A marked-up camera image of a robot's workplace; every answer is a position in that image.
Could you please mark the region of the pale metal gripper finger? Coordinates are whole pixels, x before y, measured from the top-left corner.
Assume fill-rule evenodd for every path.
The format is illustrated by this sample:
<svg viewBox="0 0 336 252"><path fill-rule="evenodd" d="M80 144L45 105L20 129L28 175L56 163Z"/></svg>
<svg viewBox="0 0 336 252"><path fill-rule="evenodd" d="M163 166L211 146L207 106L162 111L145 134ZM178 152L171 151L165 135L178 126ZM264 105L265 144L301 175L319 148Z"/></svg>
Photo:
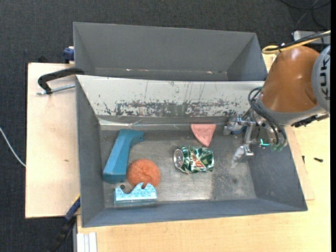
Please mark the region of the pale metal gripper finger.
<svg viewBox="0 0 336 252"><path fill-rule="evenodd" d="M246 162L250 157L254 156L254 152L251 150L249 144L243 144L237 148L231 161L231 168L235 168L239 163Z"/></svg>
<svg viewBox="0 0 336 252"><path fill-rule="evenodd" d="M247 128L247 122L239 115L229 118L223 128L223 135L239 134Z"/></svg>

